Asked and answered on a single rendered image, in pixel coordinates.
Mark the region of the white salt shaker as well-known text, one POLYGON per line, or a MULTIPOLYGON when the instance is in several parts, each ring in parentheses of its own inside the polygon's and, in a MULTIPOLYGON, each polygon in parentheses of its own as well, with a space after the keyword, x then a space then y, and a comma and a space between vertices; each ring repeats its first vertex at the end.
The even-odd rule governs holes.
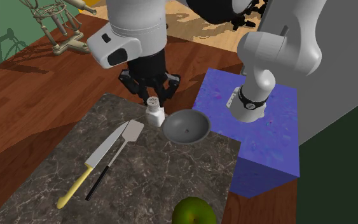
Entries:
POLYGON ((150 125, 161 127, 165 119, 164 107, 160 106, 159 98, 152 96, 146 101, 146 119, 150 125))

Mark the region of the green apple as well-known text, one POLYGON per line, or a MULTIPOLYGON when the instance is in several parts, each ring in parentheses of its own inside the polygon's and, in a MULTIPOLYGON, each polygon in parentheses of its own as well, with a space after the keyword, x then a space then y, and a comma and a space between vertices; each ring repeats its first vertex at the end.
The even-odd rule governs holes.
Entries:
POLYGON ((198 197, 182 199, 172 213, 172 224, 217 224, 212 207, 198 197))

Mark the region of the yellow handled kitchen knife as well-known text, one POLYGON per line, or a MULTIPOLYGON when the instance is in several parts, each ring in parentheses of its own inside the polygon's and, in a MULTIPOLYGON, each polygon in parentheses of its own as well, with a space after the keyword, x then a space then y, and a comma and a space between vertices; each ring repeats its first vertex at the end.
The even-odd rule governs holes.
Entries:
POLYGON ((88 175, 93 171, 96 165, 101 161, 104 155, 109 151, 115 141, 120 137, 121 133, 127 127, 128 122, 121 124, 112 134, 110 134, 87 158, 85 161, 86 171, 72 184, 67 193, 60 197, 57 201, 57 209, 62 209, 69 199, 74 195, 76 190, 81 186, 88 175))

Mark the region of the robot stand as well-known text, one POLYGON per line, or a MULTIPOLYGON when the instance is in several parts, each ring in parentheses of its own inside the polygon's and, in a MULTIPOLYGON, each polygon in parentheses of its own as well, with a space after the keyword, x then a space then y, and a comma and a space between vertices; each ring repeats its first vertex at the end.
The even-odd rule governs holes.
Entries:
POLYGON ((208 69, 193 109, 209 117, 213 132, 240 141, 230 190, 252 198, 299 178, 297 91, 276 85, 264 117, 242 123, 226 104, 244 81, 244 76, 208 69))

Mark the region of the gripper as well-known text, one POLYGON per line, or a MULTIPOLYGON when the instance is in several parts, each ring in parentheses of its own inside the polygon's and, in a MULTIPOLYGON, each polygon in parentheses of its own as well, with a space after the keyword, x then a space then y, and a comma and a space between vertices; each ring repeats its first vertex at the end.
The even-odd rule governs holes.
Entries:
POLYGON ((118 79, 131 94, 138 95, 144 105, 149 98, 147 87, 158 90, 160 106, 163 106, 167 99, 173 97, 181 82, 178 74, 167 73, 164 48, 153 55, 131 60, 127 65, 128 69, 123 69, 118 79))

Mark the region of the black handled grey spatula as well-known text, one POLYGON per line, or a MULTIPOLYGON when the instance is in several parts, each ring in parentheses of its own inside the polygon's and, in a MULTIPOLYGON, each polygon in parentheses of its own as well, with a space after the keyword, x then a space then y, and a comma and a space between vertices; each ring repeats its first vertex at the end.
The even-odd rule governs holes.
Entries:
POLYGON ((96 189, 102 183, 104 176, 107 174, 109 168, 112 166, 113 162, 117 159, 118 155, 121 153, 122 149, 126 146, 128 142, 136 142, 137 138, 139 137, 142 129, 144 128, 144 124, 135 120, 130 120, 127 127, 122 133, 122 137, 124 138, 124 143, 120 146, 119 150, 116 152, 114 157, 111 159, 110 163, 105 167, 105 169, 101 172, 99 178, 92 186, 92 189, 89 191, 88 195, 86 196, 85 200, 89 201, 93 194, 95 193, 96 189))

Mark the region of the grey bowl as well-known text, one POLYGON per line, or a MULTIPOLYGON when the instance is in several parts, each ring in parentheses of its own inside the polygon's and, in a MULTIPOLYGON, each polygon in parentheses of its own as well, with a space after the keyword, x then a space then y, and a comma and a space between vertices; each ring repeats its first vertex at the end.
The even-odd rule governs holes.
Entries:
POLYGON ((210 132, 210 120, 194 109, 176 111, 166 117, 162 124, 163 135, 176 144, 195 144, 210 132))

